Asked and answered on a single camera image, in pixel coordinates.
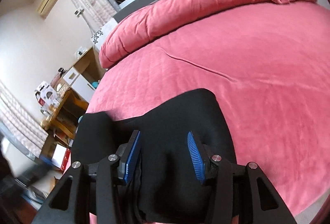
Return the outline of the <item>black pants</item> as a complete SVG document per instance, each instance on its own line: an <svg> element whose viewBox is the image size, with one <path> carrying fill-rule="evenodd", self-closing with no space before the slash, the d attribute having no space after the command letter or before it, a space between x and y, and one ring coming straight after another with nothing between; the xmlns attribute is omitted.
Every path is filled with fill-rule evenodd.
<svg viewBox="0 0 330 224"><path fill-rule="evenodd" d="M114 121L109 113L83 116L72 146L72 160L99 162L141 133L133 180L119 189L126 223L204 223L214 204L215 186L196 179L187 147L189 132L212 152L236 161L232 137L215 95L207 89L180 94L140 117Z"/></svg>

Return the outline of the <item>red cardboard box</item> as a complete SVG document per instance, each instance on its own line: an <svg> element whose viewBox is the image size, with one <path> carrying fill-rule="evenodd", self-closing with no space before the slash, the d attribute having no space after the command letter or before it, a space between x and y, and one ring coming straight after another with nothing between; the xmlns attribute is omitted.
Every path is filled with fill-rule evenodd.
<svg viewBox="0 0 330 224"><path fill-rule="evenodd" d="M71 151L69 148L55 143L51 144L48 148L44 147L39 158L51 164L55 170L63 173L69 163L70 155Z"/></svg>

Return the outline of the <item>wooden side table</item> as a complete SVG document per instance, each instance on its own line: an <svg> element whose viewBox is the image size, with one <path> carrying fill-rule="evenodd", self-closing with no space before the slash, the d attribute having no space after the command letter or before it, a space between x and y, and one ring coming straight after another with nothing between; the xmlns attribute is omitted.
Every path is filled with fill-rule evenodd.
<svg viewBox="0 0 330 224"><path fill-rule="evenodd" d="M50 116L44 117L40 126L48 129L59 129L70 139L75 138L78 120L83 116L89 103L83 100L75 91L68 88L60 94L59 106L54 108Z"/></svg>

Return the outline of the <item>white wooden cabinet desk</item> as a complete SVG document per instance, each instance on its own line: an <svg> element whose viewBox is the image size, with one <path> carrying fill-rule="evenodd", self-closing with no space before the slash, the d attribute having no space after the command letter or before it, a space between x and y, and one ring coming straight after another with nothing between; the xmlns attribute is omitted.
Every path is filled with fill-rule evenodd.
<svg viewBox="0 0 330 224"><path fill-rule="evenodd" d="M99 62L98 51L91 47L68 70L61 69L51 86L58 94L70 88L89 103L105 73L106 69Z"/></svg>

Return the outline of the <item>white red product box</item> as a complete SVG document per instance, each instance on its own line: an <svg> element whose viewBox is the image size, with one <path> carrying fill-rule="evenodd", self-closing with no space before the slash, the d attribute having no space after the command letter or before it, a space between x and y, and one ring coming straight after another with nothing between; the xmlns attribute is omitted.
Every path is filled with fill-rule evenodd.
<svg viewBox="0 0 330 224"><path fill-rule="evenodd" d="M42 81L37 86L37 88L34 90L34 95L38 104L44 111L49 111L51 106L58 106L58 94L54 88L46 81Z"/></svg>

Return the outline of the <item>side window curtain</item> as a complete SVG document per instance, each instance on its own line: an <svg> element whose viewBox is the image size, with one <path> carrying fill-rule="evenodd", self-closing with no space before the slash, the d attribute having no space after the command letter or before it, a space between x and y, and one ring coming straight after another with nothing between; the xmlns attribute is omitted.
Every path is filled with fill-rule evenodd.
<svg viewBox="0 0 330 224"><path fill-rule="evenodd" d="M1 83L1 121L14 138L35 157L39 157L48 133L19 104Z"/></svg>

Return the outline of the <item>round pink bed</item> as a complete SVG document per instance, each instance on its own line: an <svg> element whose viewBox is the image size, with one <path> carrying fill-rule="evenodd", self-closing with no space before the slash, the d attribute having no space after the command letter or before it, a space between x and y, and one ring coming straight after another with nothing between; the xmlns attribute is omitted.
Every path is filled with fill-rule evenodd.
<svg viewBox="0 0 330 224"><path fill-rule="evenodd" d="M212 91L244 164L297 215L329 189L329 10L259 3L183 26L108 70L88 106L123 120Z"/></svg>

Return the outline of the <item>pink folded duvet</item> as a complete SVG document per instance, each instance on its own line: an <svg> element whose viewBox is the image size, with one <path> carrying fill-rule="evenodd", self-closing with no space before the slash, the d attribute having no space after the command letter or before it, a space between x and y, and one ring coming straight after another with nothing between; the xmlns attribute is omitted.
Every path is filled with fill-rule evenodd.
<svg viewBox="0 0 330 224"><path fill-rule="evenodd" d="M159 0L124 18L108 35L99 53L103 68L151 41L203 17L229 8L269 0Z"/></svg>

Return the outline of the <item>wall power strip left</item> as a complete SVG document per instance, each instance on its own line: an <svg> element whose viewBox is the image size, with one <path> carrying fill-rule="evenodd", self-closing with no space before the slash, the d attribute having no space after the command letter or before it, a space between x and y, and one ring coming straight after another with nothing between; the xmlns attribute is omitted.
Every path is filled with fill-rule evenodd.
<svg viewBox="0 0 330 224"><path fill-rule="evenodd" d="M79 18L80 16L82 16L84 13L84 9L82 7L79 7L78 9L75 10L74 14L77 18Z"/></svg>

